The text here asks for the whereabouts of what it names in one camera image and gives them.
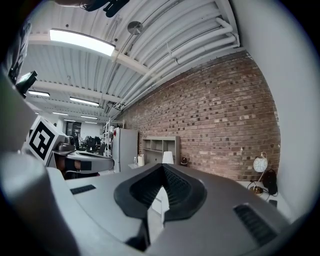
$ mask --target ceiling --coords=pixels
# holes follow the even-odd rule
[[[228,34],[204,37],[222,28],[216,20],[218,17],[232,26],[232,35],[237,35],[228,0],[130,0],[112,18],[106,17],[102,8],[87,12],[45,2],[31,17],[32,31],[21,74],[36,70],[38,76],[32,90],[48,92],[50,97],[28,94],[26,100],[44,112],[66,113],[68,119],[85,121],[80,117],[85,115],[105,122],[167,80],[216,58],[219,48],[201,52],[184,63],[172,58],[172,62],[177,62],[174,68],[165,69],[169,62],[159,66],[170,52],[183,46],[193,45],[186,51],[192,53],[201,46],[227,38]],[[128,32],[131,21],[143,24],[140,35]],[[115,45],[115,51],[109,57],[72,44],[50,41],[52,28],[107,41]],[[228,48],[237,48],[239,37],[237,39],[238,43],[229,43]],[[70,96],[98,102],[99,107],[75,103],[70,101]]]

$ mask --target black rubber pad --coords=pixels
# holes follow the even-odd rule
[[[259,246],[269,243],[277,236],[276,232],[249,205],[238,205],[233,210]]]
[[[143,220],[161,187],[167,193],[170,207],[164,214],[165,222],[190,218],[207,198],[201,181],[165,163],[120,183],[113,196],[125,215]]]
[[[96,187],[94,185],[87,185],[87,186],[81,186],[81,187],[76,187],[76,188],[72,188],[70,189],[72,195],[76,195],[76,194],[80,194],[83,192],[87,192],[90,190],[94,190]]]

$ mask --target black bag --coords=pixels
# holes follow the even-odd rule
[[[274,195],[278,192],[277,186],[277,174],[274,170],[268,170],[263,175],[262,184],[268,189],[270,195]]]

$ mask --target lamp base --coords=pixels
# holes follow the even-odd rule
[[[255,195],[260,195],[264,192],[262,187],[259,187],[259,186],[252,186],[249,188],[249,190],[252,191]]]

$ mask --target brick wall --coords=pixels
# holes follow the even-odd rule
[[[257,180],[262,151],[278,170],[280,129],[269,87],[246,51],[197,66],[125,110],[127,129],[142,136],[180,136],[191,168],[234,180]]]

